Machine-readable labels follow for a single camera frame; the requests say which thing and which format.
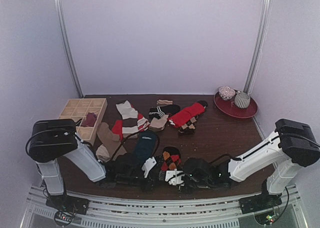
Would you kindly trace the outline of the argyle black red orange sock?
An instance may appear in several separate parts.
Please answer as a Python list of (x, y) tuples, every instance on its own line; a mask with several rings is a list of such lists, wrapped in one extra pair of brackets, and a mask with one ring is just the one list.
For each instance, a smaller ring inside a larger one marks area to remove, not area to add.
[(162, 150), (162, 155), (156, 157), (159, 165), (158, 179), (164, 181), (166, 172), (181, 169), (181, 153), (173, 146), (167, 146)]

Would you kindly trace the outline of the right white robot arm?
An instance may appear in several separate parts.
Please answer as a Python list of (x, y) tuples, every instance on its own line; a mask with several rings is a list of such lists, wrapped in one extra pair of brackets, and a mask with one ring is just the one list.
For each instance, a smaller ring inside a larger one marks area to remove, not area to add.
[(229, 188), (276, 162), (278, 167), (263, 181), (262, 194), (256, 198), (256, 204), (265, 209), (301, 168), (320, 159), (320, 145), (309, 125), (280, 119), (275, 123), (275, 130), (261, 143), (239, 156), (226, 156), (228, 159), (216, 166), (202, 158), (189, 158), (182, 166), (179, 190), (190, 193), (196, 188)]

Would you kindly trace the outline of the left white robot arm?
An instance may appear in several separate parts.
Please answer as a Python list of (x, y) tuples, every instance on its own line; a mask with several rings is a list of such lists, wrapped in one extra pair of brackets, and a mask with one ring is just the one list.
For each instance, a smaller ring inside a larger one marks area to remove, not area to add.
[(48, 195), (61, 210), (69, 209), (72, 199), (66, 195), (58, 164), (60, 157), (67, 158), (100, 187), (152, 184), (149, 172), (156, 163), (154, 154), (160, 144), (156, 133), (132, 131), (121, 138), (106, 123), (101, 123), (96, 131), (101, 146), (94, 151), (92, 144), (80, 137), (71, 119), (42, 120), (33, 126), (25, 152), (36, 163)]

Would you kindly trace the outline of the light beige sock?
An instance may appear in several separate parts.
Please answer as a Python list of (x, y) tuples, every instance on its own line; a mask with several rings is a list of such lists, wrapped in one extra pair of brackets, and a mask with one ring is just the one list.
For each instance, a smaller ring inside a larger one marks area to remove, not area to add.
[(108, 162), (110, 160), (110, 157), (111, 157), (109, 152), (108, 152), (108, 150), (107, 150), (107, 148), (103, 144), (101, 144), (97, 148), (95, 154), (96, 154), (98, 160), (100, 160), (100, 161), (102, 161), (104, 163)]

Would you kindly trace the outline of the tan brown sock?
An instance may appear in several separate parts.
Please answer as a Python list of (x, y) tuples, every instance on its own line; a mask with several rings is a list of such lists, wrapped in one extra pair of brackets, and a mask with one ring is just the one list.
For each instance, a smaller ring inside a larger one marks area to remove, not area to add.
[(101, 144), (107, 148), (111, 158), (121, 144), (120, 137), (116, 134), (113, 134), (109, 128), (109, 125), (104, 122), (99, 124), (96, 134), (101, 141)]

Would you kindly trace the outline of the dark teal sock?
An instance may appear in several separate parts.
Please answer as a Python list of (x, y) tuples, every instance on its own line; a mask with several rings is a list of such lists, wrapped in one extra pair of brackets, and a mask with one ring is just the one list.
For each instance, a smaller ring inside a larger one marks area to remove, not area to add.
[(149, 130), (138, 135), (138, 140), (133, 153), (140, 163), (144, 163), (152, 156), (157, 140), (156, 134)]

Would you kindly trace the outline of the argyle brown sock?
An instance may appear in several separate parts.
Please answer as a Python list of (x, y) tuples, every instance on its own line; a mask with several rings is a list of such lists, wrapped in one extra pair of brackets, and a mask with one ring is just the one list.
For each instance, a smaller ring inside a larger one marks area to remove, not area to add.
[(183, 124), (179, 130), (178, 135), (193, 135), (196, 130), (197, 120), (199, 116), (192, 117), (187, 123)]

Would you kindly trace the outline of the beige brown striped sock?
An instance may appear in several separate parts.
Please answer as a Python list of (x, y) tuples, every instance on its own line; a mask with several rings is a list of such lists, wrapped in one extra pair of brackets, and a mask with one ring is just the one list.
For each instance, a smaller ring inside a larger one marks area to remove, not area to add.
[(126, 138), (138, 132), (138, 111), (126, 100), (116, 104), (116, 108), (122, 117), (122, 134)]

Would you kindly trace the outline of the maroon sock in box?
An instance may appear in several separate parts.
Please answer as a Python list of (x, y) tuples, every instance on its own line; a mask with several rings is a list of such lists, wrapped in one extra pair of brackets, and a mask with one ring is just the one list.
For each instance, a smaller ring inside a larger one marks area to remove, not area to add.
[(81, 127), (94, 127), (97, 118), (95, 113), (88, 112), (85, 119), (81, 122)]

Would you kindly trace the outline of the black white striped sock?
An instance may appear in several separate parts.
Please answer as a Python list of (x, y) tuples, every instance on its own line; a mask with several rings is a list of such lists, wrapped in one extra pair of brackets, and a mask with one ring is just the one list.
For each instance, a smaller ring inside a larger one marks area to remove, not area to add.
[(157, 106), (155, 108), (150, 108), (148, 117), (149, 119), (161, 119), (165, 115), (175, 115), (181, 110), (179, 105), (175, 104), (170, 104), (170, 105), (165, 105), (165, 106)]

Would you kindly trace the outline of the wooden compartment box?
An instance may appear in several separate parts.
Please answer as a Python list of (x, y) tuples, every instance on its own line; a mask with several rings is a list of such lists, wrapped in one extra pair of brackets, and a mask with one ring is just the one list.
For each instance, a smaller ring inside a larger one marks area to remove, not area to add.
[[(102, 121), (107, 105), (106, 98), (70, 99), (62, 110), (59, 119), (72, 119), (80, 138), (93, 145), (97, 136), (97, 128)], [(88, 112), (95, 113), (97, 121), (94, 127), (81, 127), (81, 123)]]

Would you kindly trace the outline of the white patterned bowl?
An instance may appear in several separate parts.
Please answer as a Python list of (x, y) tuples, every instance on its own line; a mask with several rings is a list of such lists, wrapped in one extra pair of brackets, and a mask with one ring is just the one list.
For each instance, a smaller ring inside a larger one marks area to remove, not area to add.
[(223, 100), (230, 100), (236, 95), (236, 91), (229, 86), (221, 86), (218, 89), (218, 94)]

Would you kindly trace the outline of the striped grey cup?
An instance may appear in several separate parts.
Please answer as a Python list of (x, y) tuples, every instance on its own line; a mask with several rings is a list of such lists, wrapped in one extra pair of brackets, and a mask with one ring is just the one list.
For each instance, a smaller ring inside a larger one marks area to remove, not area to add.
[(240, 109), (246, 109), (250, 105), (251, 98), (249, 94), (245, 92), (237, 92), (234, 103)]

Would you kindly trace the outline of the aluminium corner post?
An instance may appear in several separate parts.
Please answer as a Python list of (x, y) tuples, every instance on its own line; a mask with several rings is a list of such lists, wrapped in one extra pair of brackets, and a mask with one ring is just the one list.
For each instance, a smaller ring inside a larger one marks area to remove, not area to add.
[(80, 98), (83, 98), (84, 94), (83, 94), (83, 91), (82, 91), (82, 88), (80, 85), (79, 77), (78, 77), (75, 63), (74, 63), (74, 59), (72, 56), (71, 46), (70, 46), (69, 39), (68, 39), (68, 33), (67, 33), (66, 24), (65, 24), (62, 0), (54, 0), (54, 4), (55, 4), (57, 16), (58, 16), (58, 22), (59, 22), (60, 32), (61, 32), (61, 36), (62, 36), (63, 48), (64, 48), (68, 68), (70, 70), (71, 78), (72, 78), (73, 84), (75, 86), (77, 95)]
[(243, 89), (243, 91), (248, 94), (252, 93), (254, 83), (258, 74), (260, 58), (262, 56), (263, 43), (266, 37), (267, 28), (268, 28), (271, 2), (272, 0), (263, 0), (262, 2), (262, 9), (260, 14), (260, 22), (258, 26), (256, 42), (253, 50), (251, 63), (249, 66), (247, 79)]

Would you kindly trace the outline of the left aluminium corner post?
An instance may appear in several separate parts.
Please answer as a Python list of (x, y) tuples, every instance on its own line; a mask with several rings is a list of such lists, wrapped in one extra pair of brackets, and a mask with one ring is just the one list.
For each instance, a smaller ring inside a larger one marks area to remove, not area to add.
[(63, 48), (64, 48), (68, 68), (70, 70), (71, 78), (72, 78), (73, 84), (75, 86), (77, 95), (80, 98), (83, 98), (84, 94), (83, 94), (83, 91), (82, 91), (82, 88), (80, 85), (79, 77), (78, 77), (75, 63), (74, 63), (74, 59), (72, 56), (71, 46), (70, 46), (69, 39), (68, 39), (68, 33), (67, 33), (66, 24), (65, 24), (62, 0), (54, 0), (54, 4), (55, 4), (57, 16), (58, 16), (58, 22), (59, 22), (60, 32), (61, 32), (61, 36), (62, 36)]

